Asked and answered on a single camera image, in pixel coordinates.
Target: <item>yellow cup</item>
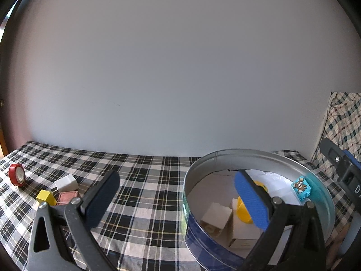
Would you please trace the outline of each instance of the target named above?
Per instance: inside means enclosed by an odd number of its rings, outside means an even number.
[[[255,181],[255,184],[262,186],[264,188],[264,190],[266,192],[268,192],[267,187],[263,183],[261,183],[259,181]],[[244,205],[241,197],[238,197],[236,214],[237,214],[237,217],[241,221],[243,221],[245,223],[249,223],[249,224],[253,223],[252,218],[250,217],[250,214],[249,214],[246,206]]]

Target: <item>red tape roll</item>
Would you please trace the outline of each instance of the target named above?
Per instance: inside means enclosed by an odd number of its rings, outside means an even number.
[[[25,184],[25,170],[21,164],[11,164],[9,178],[13,185],[23,186]]]

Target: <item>wooden block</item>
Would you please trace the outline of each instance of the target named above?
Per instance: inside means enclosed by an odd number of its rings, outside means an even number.
[[[237,199],[232,200],[233,217],[229,231],[229,247],[233,249],[251,249],[261,236],[261,229],[255,224],[242,222],[237,214]]]
[[[225,228],[232,209],[222,206],[218,203],[212,203],[207,212],[203,215],[200,225],[211,236],[217,237]]]
[[[51,206],[56,205],[56,200],[53,196],[53,194],[47,190],[41,190],[40,193],[37,195],[37,201],[39,203],[47,202]]]

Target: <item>plaid tablecloth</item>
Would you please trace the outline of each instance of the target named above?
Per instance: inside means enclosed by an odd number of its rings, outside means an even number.
[[[310,170],[315,167],[295,151],[278,152]],[[118,270],[203,270],[187,249],[180,231],[183,179],[197,157],[153,157],[72,150],[28,142],[0,161],[0,242],[21,270],[26,270],[36,195],[52,190],[53,182],[73,174],[83,195],[108,170],[120,174],[121,186],[101,223],[92,230],[96,241]],[[12,163],[26,171],[26,186],[8,178]],[[347,202],[325,174],[337,211],[336,226],[344,220]],[[68,231],[64,231],[76,263],[85,268]]]

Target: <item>yellow block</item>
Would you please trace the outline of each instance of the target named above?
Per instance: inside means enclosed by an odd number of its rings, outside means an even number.
[[[264,190],[266,192],[268,192],[267,187],[263,183],[261,183],[259,181],[255,181],[255,184],[262,186],[264,188]],[[253,223],[252,218],[250,217],[250,214],[249,214],[246,206],[244,205],[241,197],[238,197],[236,214],[241,221],[243,221],[245,223],[249,223],[249,224]]]
[[[51,206],[56,205],[56,200],[53,196],[53,194],[47,190],[41,190],[40,193],[37,195],[37,201],[39,203],[47,202]]]

